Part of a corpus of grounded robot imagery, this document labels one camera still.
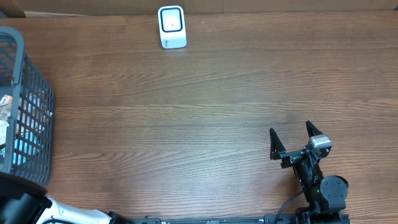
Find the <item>orange packet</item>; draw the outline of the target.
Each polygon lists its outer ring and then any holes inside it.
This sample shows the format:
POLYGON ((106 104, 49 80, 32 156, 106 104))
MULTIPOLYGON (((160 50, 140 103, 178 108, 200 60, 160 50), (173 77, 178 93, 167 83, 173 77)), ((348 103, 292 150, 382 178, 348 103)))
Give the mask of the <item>orange packet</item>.
POLYGON ((1 100, 0 100, 0 106, 9 104, 12 102, 12 96, 10 95, 4 95, 1 100))

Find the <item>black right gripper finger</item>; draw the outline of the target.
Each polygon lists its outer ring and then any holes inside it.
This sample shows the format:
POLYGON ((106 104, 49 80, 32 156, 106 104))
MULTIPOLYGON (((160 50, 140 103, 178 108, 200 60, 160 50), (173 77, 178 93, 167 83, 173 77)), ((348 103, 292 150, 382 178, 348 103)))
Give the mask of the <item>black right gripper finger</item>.
POLYGON ((280 141, 276 131, 273 128, 269 130, 271 148, 270 148, 270 159, 278 160, 281 158, 281 155, 286 153, 285 147, 280 141))
POLYGON ((306 124, 308 136, 310 138, 323 134, 318 128, 315 127, 315 125, 310 120, 307 120, 305 124, 306 124))

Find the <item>brown beige snack pouch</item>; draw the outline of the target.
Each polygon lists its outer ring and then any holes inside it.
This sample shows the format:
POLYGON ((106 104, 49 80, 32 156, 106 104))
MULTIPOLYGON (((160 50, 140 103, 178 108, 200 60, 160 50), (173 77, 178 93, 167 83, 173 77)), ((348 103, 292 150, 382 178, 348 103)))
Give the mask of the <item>brown beige snack pouch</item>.
MULTIPOLYGON (((11 107, 11 103, 1 106, 1 120, 8 120, 8 117, 11 115, 11 107)), ((18 111, 17 118, 20 119, 24 124, 30 124, 32 126, 34 124, 36 126, 40 124, 47 124, 53 115, 51 111, 42 113, 32 105, 24 105, 24 109, 27 110, 27 113, 18 111)))

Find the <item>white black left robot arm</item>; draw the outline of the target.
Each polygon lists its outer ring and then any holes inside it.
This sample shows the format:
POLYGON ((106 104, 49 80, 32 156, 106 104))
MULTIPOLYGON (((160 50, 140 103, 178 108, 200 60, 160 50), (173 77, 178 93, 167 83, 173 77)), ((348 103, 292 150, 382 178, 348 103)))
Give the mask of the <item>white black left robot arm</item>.
POLYGON ((16 175, 1 173, 1 223, 132 223, 114 212, 85 210, 56 201, 47 190, 16 175))

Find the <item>teal snack packet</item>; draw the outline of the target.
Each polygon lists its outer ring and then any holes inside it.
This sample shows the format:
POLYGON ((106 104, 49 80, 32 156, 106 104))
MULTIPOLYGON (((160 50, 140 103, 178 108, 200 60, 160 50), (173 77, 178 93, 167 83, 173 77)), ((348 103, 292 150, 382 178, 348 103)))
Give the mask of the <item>teal snack packet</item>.
POLYGON ((42 144, 32 132, 26 132, 14 141, 13 164, 21 166, 40 153, 42 144))

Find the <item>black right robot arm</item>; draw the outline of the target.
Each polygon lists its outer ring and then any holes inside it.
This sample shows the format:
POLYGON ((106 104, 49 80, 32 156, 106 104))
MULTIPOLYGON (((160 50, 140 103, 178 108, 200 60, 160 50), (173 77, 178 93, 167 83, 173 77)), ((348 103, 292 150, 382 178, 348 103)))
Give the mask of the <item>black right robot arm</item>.
POLYGON ((301 149, 287 152, 274 129, 269 130, 270 159, 280 160, 281 168, 293 168, 309 209, 314 213, 337 213, 346 208, 348 181, 338 175, 325 177, 320 161, 332 148, 331 139, 312 124, 306 122, 308 143, 301 149))

